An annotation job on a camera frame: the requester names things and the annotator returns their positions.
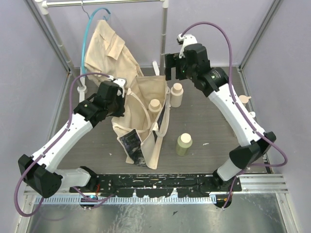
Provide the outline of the cream canvas tote bag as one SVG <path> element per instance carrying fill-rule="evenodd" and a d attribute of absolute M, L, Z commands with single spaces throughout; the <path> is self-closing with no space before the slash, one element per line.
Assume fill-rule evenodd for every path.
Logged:
<path fill-rule="evenodd" d="M 162 105 L 157 115 L 150 114 L 148 109 L 152 99 L 158 99 Z M 125 95 L 124 116 L 111 120 L 126 162 L 157 169 L 169 121 L 170 89 L 165 76 L 135 77 Z"/>

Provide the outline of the beige labelled bottle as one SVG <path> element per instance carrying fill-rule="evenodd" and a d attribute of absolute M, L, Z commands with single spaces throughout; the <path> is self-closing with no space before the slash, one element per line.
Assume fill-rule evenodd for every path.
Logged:
<path fill-rule="evenodd" d="M 157 115 L 162 108 L 162 105 L 158 99 L 152 99 L 148 105 L 150 114 Z"/>

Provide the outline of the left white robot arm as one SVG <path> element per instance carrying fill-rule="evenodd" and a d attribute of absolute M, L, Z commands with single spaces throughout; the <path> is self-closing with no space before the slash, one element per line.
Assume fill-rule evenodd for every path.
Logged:
<path fill-rule="evenodd" d="M 99 184 L 98 175 L 86 166 L 77 169 L 58 169 L 58 165 L 71 148 L 99 122 L 107 117 L 124 114 L 126 79 L 111 78 L 100 84 L 97 93 L 80 102 L 71 118 L 57 134 L 31 156 L 18 160 L 23 181 L 44 198 L 59 189 L 81 187 L 93 192 Z"/>

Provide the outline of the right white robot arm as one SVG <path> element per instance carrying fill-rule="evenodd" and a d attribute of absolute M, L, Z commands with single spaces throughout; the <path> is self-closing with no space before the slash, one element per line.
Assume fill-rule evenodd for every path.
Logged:
<path fill-rule="evenodd" d="M 230 180 L 262 157 L 271 147 L 262 139 L 265 136 L 275 142 L 273 132 L 265 132 L 250 116 L 247 109 L 236 106 L 240 102 L 233 87 L 229 85 L 226 72 L 220 67 L 211 67 L 207 49 L 200 43 L 185 47 L 184 54 L 165 55 L 166 79 L 171 79 L 171 69 L 175 68 L 178 80 L 190 79 L 194 86 L 212 101 L 221 111 L 235 136 L 239 146 L 229 153 L 229 159 L 213 172 L 213 185 L 218 191 L 225 191 Z"/>

